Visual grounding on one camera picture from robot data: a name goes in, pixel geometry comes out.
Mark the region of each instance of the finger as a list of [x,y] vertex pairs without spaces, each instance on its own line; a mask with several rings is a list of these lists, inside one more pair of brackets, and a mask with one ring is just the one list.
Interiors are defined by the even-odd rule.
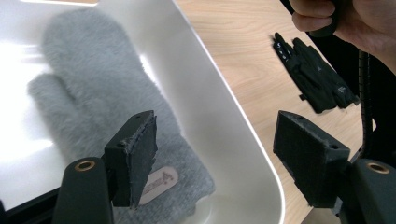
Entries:
[[327,18],[335,11],[330,0],[290,0],[294,11],[306,17]]
[[292,15],[292,21],[294,26],[299,31],[315,31],[325,26],[332,24],[332,18],[314,18],[314,17],[306,17],[302,16],[296,12]]

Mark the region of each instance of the black cable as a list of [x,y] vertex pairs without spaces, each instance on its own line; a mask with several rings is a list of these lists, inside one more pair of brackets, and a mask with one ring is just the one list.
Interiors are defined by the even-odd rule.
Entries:
[[359,50],[359,94],[361,98],[361,121],[363,143],[360,158],[367,158],[373,144],[373,112],[371,100],[370,54]]

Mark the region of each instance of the wooden table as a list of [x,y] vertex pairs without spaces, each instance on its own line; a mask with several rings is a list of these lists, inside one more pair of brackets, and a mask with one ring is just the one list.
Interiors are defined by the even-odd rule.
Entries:
[[273,142],[278,110],[300,114],[346,146],[361,146],[358,106],[317,115],[272,49],[272,35],[281,33],[290,43],[294,37],[312,42],[295,29],[280,0],[177,0],[203,40],[220,72],[260,137],[281,179],[286,197],[285,223],[301,223],[311,210],[278,157]]

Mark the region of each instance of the black handle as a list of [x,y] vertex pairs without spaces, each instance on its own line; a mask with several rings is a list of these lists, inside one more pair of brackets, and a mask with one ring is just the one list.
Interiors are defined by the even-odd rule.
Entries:
[[339,12],[339,3],[340,0],[332,0],[332,2],[335,4],[335,11],[334,13],[331,15],[332,17],[332,24],[323,27],[321,29],[318,29],[316,31],[311,31],[309,32],[309,34],[313,37],[325,37],[325,36],[329,36],[332,35],[335,30],[337,29],[337,22],[338,22],[338,12]]

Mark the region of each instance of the gray mitten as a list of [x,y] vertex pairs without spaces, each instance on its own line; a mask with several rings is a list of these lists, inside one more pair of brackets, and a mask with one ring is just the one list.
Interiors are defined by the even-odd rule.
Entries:
[[97,9],[51,20],[42,50],[52,75],[29,85],[52,138],[72,160],[100,157],[106,143],[134,114],[154,110],[158,152],[152,171],[172,167],[178,182],[136,211],[116,208],[117,223],[177,223],[214,183],[185,139],[160,91],[144,72],[120,25]]

